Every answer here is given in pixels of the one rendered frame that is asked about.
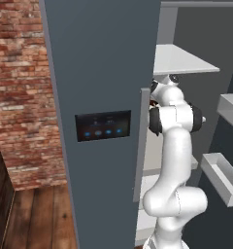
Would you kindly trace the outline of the dark grey fridge body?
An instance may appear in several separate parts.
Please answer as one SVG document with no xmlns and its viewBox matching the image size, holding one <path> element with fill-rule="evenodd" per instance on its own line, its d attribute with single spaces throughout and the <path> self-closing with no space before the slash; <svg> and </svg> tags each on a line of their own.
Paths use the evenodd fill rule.
<svg viewBox="0 0 233 249">
<path fill-rule="evenodd" d="M 179 47 L 214 64 L 218 54 L 233 52 L 233 7 L 178 8 L 174 42 Z M 184 77 L 203 74 L 182 75 L 183 93 L 185 94 Z"/>
</svg>

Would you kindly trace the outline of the grey fridge door bin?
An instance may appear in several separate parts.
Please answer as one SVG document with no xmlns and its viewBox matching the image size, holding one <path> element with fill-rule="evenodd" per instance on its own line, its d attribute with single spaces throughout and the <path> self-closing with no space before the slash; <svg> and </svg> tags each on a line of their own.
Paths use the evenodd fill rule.
<svg viewBox="0 0 233 249">
<path fill-rule="evenodd" d="M 233 93 L 220 96 L 217 112 L 233 126 Z"/>
<path fill-rule="evenodd" d="M 233 207 L 233 166 L 221 153 L 204 154 L 202 170 L 227 207 Z"/>
</svg>

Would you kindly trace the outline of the dark grey fridge door with screen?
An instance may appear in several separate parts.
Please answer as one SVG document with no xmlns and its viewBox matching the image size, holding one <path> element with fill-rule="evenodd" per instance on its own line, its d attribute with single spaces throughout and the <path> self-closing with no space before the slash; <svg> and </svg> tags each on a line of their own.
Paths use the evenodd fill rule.
<svg viewBox="0 0 233 249">
<path fill-rule="evenodd" d="M 141 89 L 161 0 L 39 0 L 78 249 L 134 249 Z"/>
</svg>

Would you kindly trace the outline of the open dark grey fridge door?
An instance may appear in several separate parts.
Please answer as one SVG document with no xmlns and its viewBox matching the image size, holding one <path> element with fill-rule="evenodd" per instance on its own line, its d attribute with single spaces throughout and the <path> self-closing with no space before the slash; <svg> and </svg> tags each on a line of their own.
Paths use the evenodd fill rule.
<svg viewBox="0 0 233 249">
<path fill-rule="evenodd" d="M 185 227 L 183 239 L 190 249 L 233 249 L 233 207 L 227 207 L 202 170 L 204 154 L 221 153 L 233 166 L 233 126 L 218 112 L 222 94 L 233 93 L 233 52 L 216 56 L 217 73 L 183 78 L 188 100 L 198 106 L 207 121 L 192 135 L 193 156 L 199 167 L 189 181 L 207 195 L 207 211 L 191 220 Z"/>
</svg>

